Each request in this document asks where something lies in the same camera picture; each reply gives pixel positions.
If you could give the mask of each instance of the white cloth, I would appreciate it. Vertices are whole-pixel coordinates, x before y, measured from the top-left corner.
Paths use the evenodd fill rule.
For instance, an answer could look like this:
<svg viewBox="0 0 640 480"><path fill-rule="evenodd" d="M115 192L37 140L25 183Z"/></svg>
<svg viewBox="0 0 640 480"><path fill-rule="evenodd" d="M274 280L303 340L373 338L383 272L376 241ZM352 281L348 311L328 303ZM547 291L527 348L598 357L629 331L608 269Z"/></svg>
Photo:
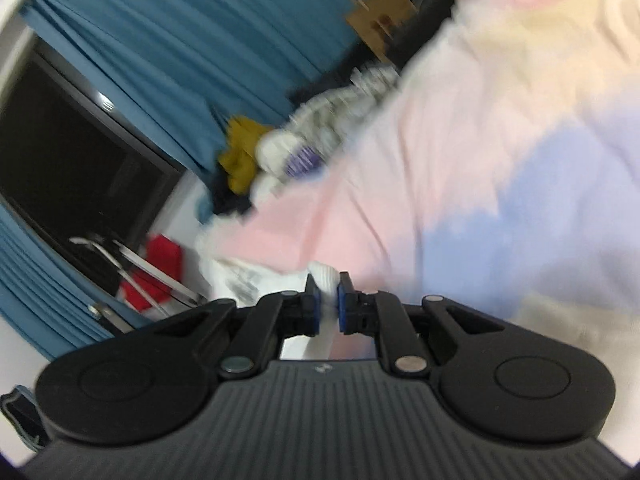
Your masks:
<svg viewBox="0 0 640 480"><path fill-rule="evenodd" d="M515 324L580 348L602 361L616 400L599 440L630 464L640 460L640 316L530 296Z"/></svg>
<svg viewBox="0 0 640 480"><path fill-rule="evenodd" d="M355 70L351 86L327 90L300 106L289 122L262 136L255 150L258 165L283 182L287 161L303 147L325 162L372 117L372 111L398 81L396 69L375 65Z"/></svg>
<svg viewBox="0 0 640 480"><path fill-rule="evenodd" d="M319 335L291 337L284 341L281 359L325 360L329 358L334 338L340 334L337 323L337 288L340 274L333 267L318 262L306 269L288 274L242 260L216 259L215 247L221 231L239 223L239 216L214 217L198 235L196 250L200 256L200 272L212 288L212 300L231 298L239 308L254 306L257 301L281 290L305 290L306 278L313 277L321 293Z"/></svg>
<svg viewBox="0 0 640 480"><path fill-rule="evenodd" d="M271 173L259 173L251 183L249 198L254 209L260 208L270 199L277 197L282 191L284 184Z"/></svg>

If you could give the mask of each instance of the ribbed black surface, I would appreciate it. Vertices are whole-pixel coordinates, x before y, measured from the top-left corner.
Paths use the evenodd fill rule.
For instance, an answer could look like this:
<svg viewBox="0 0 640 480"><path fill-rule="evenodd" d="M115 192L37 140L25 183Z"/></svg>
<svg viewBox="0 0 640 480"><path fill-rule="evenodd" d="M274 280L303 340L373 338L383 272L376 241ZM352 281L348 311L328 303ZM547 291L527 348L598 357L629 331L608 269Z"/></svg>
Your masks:
<svg viewBox="0 0 640 480"><path fill-rule="evenodd" d="M618 480L626 471L594 440L545 450L485 441L451 420L423 383L392 378L377 362L331 365L321 373L317 363L273 362L258 378L225 383L168 437L125 449L55 442L24 472L33 480Z"/></svg>

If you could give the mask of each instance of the red object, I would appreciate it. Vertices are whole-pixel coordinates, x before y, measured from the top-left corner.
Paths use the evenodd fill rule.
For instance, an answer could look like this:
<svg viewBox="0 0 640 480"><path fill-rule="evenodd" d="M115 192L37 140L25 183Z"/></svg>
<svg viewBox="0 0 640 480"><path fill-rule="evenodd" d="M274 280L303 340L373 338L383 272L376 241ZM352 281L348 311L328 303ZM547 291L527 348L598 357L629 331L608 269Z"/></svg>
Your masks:
<svg viewBox="0 0 640 480"><path fill-rule="evenodd" d="M174 280L182 280L182 247L162 235L158 235L146 243L146 260L159 270L162 270ZM171 288L149 276L144 270L136 268L131 277L158 303L167 301L171 297ZM133 308L142 312L151 304L133 288L130 283L123 282L124 297Z"/></svg>

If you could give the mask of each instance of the circular cap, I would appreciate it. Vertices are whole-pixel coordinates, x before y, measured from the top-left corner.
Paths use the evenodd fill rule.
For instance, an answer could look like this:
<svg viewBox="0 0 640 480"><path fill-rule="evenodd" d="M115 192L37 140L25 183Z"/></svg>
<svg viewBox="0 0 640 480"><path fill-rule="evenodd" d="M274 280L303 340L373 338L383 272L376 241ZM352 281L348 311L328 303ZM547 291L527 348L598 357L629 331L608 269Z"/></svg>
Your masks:
<svg viewBox="0 0 640 480"><path fill-rule="evenodd" d="M401 372L415 374L427 367L427 361L417 355L405 355L396 359L396 368Z"/></svg>
<svg viewBox="0 0 640 480"><path fill-rule="evenodd" d="M498 366L495 380L511 395L525 399L551 399L566 390L571 375L551 359L516 357Z"/></svg>
<svg viewBox="0 0 640 480"><path fill-rule="evenodd" d="M225 358L220 363L220 367L225 372L229 372L230 374L241 374L243 372L248 372L249 370L251 370L251 368L254 367L254 362L243 355L234 355Z"/></svg>
<svg viewBox="0 0 640 480"><path fill-rule="evenodd" d="M153 382L149 368L129 361L92 365L80 376L80 388L92 399L117 402L144 394Z"/></svg>

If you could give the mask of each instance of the blue curtain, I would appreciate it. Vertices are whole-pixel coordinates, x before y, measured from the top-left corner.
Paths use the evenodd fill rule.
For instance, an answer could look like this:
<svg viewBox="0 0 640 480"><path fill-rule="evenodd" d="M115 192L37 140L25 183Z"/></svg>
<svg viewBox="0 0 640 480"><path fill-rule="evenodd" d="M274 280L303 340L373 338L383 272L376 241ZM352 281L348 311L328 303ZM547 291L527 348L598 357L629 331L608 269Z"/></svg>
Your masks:
<svg viewBox="0 0 640 480"><path fill-rule="evenodd" d="M286 91L356 39L349 0L28 0L29 25L149 139L204 176L225 119L278 124Z"/></svg>
<svg viewBox="0 0 640 480"><path fill-rule="evenodd" d="M89 312L108 304L139 328L145 317L79 274L0 204L0 315L47 359L111 336Z"/></svg>

